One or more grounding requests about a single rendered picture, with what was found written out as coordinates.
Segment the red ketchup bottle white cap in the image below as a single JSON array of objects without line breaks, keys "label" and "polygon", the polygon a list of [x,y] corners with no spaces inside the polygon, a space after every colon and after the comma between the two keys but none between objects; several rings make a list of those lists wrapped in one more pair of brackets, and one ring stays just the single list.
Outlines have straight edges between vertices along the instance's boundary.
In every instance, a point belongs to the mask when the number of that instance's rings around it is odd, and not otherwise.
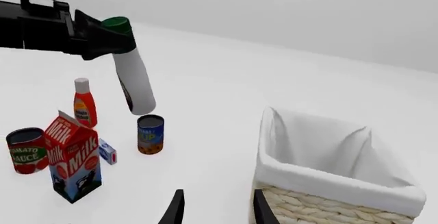
[{"label": "red ketchup bottle white cap", "polygon": [[97,114],[94,98],[90,92],[89,79],[75,79],[75,98],[73,112],[76,120],[82,125],[94,128],[97,125]]}]

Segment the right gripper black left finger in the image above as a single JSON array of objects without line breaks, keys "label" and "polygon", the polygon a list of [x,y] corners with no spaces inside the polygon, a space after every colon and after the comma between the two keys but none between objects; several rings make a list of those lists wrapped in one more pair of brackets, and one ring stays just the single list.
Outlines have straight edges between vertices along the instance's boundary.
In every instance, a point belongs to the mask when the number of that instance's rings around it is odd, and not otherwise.
[{"label": "right gripper black left finger", "polygon": [[185,209],[185,198],[183,189],[177,189],[174,193],[160,224],[182,224]]}]

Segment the red tomato sauce can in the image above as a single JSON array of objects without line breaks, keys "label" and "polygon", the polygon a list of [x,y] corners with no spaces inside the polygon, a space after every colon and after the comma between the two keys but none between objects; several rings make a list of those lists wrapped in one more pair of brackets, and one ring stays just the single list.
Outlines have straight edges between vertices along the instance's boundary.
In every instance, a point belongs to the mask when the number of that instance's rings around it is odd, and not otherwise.
[{"label": "red tomato sauce can", "polygon": [[49,165],[44,131],[37,127],[27,127],[9,133],[6,142],[18,174],[33,174]]}]

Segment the wicker basket with white liner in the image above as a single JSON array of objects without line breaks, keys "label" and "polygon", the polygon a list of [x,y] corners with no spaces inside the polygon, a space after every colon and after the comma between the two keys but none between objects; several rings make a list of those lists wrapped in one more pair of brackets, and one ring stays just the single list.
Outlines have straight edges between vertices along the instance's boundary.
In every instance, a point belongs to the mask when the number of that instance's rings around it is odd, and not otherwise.
[{"label": "wicker basket with white liner", "polygon": [[278,224],[413,224],[426,194],[367,126],[267,107],[253,189]]}]

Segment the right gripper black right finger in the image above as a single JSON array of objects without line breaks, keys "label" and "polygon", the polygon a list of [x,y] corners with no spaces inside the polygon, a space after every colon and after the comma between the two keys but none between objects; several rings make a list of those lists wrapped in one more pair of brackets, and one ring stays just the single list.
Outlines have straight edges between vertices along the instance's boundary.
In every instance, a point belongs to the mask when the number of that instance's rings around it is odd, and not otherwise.
[{"label": "right gripper black right finger", "polygon": [[254,190],[253,210],[256,224],[276,224],[276,217],[261,189]]}]

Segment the white salad dressing bottle green cap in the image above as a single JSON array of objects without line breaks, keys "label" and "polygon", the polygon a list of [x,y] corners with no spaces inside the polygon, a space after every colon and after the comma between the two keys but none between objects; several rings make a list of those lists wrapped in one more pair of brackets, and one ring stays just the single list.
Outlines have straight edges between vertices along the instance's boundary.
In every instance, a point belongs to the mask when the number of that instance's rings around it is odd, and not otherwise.
[{"label": "white salad dressing bottle green cap", "polygon": [[138,116],[149,114],[155,109],[156,102],[129,19],[123,16],[107,18],[101,25],[128,37],[128,45],[112,55],[116,73],[131,113]]}]

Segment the red and blue milk carton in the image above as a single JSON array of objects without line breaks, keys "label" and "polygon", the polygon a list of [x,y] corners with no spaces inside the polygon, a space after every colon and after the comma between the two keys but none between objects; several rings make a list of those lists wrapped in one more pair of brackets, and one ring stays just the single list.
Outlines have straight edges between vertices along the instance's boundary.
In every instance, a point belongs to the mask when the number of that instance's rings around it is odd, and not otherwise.
[{"label": "red and blue milk carton", "polygon": [[53,189],[69,203],[101,186],[99,137],[65,112],[44,131]]}]

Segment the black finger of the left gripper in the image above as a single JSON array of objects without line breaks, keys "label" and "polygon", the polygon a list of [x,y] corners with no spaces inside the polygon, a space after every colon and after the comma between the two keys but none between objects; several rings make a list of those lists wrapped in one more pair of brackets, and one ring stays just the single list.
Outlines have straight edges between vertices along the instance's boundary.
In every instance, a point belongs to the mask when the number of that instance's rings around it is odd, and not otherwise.
[{"label": "black finger of the left gripper", "polygon": [[100,21],[76,10],[75,23],[77,32],[85,38],[85,46],[81,52],[85,61],[107,54],[129,53],[136,48],[130,20],[124,16]]}]

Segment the blue and orange soup can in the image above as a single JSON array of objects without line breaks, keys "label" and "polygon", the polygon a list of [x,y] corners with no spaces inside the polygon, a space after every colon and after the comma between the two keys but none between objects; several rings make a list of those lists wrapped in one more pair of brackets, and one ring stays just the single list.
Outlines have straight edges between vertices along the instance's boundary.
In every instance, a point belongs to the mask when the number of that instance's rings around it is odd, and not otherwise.
[{"label": "blue and orange soup can", "polygon": [[146,155],[159,153],[164,146],[164,119],[155,114],[137,120],[138,151]]}]

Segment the small blue and white box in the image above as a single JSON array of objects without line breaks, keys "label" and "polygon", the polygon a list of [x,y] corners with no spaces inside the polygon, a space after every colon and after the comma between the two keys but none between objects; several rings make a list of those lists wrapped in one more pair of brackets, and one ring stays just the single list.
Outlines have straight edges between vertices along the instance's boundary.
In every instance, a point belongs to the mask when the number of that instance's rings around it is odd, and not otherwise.
[{"label": "small blue and white box", "polygon": [[99,139],[99,154],[110,165],[117,163],[117,151],[103,139]]}]

